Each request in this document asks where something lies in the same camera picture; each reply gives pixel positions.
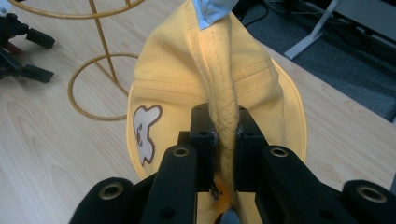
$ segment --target fabric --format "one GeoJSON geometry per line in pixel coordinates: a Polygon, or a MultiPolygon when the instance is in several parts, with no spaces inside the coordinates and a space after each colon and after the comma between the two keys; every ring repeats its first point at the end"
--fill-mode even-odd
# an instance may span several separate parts
{"type": "Polygon", "coordinates": [[[238,0],[192,0],[201,30],[227,16],[238,0]]]}
{"type": "Polygon", "coordinates": [[[135,67],[126,132],[141,178],[158,171],[165,150],[190,129],[191,109],[203,103],[219,137],[215,183],[223,194],[214,201],[199,193],[197,222],[214,223],[231,206],[241,223],[257,222],[254,197],[233,190],[238,106],[249,110],[269,144],[305,161],[302,101],[288,74],[233,14],[200,30],[188,0],[152,32],[135,67]]]}

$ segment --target black clamp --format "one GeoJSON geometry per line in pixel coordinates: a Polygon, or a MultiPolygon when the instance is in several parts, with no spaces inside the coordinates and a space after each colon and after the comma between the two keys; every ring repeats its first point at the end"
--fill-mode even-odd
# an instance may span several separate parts
{"type": "MultiPolygon", "coordinates": [[[[97,184],[70,223],[195,223],[197,192],[212,189],[216,143],[207,104],[196,106],[191,130],[165,151],[158,173],[136,185],[121,178],[97,184]]],[[[342,192],[320,183],[293,151],[269,146],[243,107],[237,145],[235,189],[256,193],[262,223],[396,220],[396,197],[389,191],[364,180],[345,183],[342,192]]]]}
{"type": "MultiPolygon", "coordinates": [[[[8,40],[15,35],[26,35],[26,39],[44,48],[52,48],[55,40],[46,34],[29,28],[25,23],[18,21],[14,13],[7,13],[0,17],[0,45],[4,47],[8,40]]],[[[22,66],[8,52],[0,48],[0,79],[3,77],[27,77],[40,82],[49,82],[53,76],[51,71],[26,64],[22,66]]]]}

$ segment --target gold wire stand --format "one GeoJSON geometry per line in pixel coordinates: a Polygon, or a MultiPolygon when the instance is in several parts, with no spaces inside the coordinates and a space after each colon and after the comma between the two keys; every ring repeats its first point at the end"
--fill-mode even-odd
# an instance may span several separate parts
{"type": "Polygon", "coordinates": [[[94,19],[95,20],[95,24],[96,24],[96,28],[98,30],[101,42],[102,42],[102,46],[104,48],[105,51],[105,55],[102,56],[98,56],[96,58],[93,58],[89,61],[87,61],[86,63],[84,63],[74,74],[73,76],[70,78],[70,82],[69,82],[69,86],[67,89],[68,92],[68,97],[69,100],[72,104],[72,106],[81,114],[83,114],[84,116],[91,118],[91,119],[98,119],[98,120],[120,120],[120,119],[126,119],[126,115],[122,115],[122,116],[116,116],[116,117],[101,117],[101,116],[96,116],[93,115],[85,110],[83,110],[76,102],[75,97],[73,95],[73,86],[74,86],[74,82],[77,78],[77,76],[81,73],[82,70],[84,70],[87,66],[89,66],[90,64],[94,63],[96,64],[100,70],[108,77],[110,78],[110,80],[116,84],[116,86],[125,94],[128,96],[128,91],[125,90],[120,83],[117,80],[117,76],[116,76],[116,72],[114,70],[114,66],[113,66],[113,62],[111,61],[111,57],[117,57],[117,56],[125,56],[125,57],[132,57],[132,58],[138,58],[138,55],[133,54],[133,53],[112,53],[110,54],[108,51],[108,47],[107,47],[107,42],[105,39],[105,35],[103,33],[103,29],[102,29],[102,25],[100,23],[100,18],[103,17],[108,17],[108,16],[112,16],[115,14],[119,14],[121,12],[127,11],[133,7],[136,7],[137,5],[139,5],[140,3],[142,3],[144,0],[135,0],[133,2],[131,2],[131,0],[125,0],[125,6],[124,7],[120,7],[111,11],[107,11],[107,12],[100,12],[98,13],[96,10],[96,5],[94,3],[94,0],[89,0],[90,1],[90,6],[91,6],[91,10],[92,10],[92,14],[61,14],[61,13],[53,13],[53,12],[48,12],[48,11],[44,11],[44,10],[40,10],[40,9],[36,9],[36,8],[32,8],[32,7],[28,7],[24,4],[21,4],[19,2],[16,2],[15,0],[8,0],[9,3],[11,3],[12,5],[14,5],[15,7],[19,7],[23,10],[29,11],[31,13],[37,14],[37,15],[41,15],[41,16],[46,16],[46,17],[51,17],[51,18],[56,18],[56,19],[67,19],[67,20],[87,20],[87,19],[94,19]],[[102,60],[106,58],[107,59],[107,63],[108,66],[110,68],[110,73],[107,72],[107,70],[101,65],[99,64],[98,61],[102,60]]]}

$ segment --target cartoon patch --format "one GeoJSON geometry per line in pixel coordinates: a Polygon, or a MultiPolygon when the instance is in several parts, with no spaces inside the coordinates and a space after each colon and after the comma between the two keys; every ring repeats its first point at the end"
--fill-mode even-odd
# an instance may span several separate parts
{"type": "Polygon", "coordinates": [[[141,105],[134,112],[134,136],[142,166],[145,165],[145,161],[152,163],[154,158],[155,144],[150,138],[149,130],[162,114],[163,109],[160,105],[154,105],[149,109],[141,105]]]}

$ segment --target wooden table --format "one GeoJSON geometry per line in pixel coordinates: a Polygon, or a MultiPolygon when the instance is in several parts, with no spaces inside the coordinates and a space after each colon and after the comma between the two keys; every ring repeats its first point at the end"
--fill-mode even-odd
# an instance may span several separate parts
{"type": "MultiPolygon", "coordinates": [[[[140,52],[149,33],[181,2],[147,0],[103,19],[110,50],[140,52]]],[[[24,53],[16,58],[55,75],[47,84],[13,77],[0,80],[0,223],[67,223],[97,182],[111,176],[139,181],[126,149],[126,121],[88,119],[67,98],[76,69],[103,54],[95,47],[100,39],[93,21],[13,11],[21,21],[56,39],[52,49],[42,49],[18,36],[12,42],[24,53]]],[[[389,189],[396,171],[396,128],[268,50],[301,92],[309,131],[308,167],[336,189],[359,178],[389,189]]],[[[114,63],[120,83],[129,88],[134,61],[114,63]]],[[[80,105],[104,116],[125,112],[126,97],[97,74],[92,68],[76,83],[80,105]]]]}

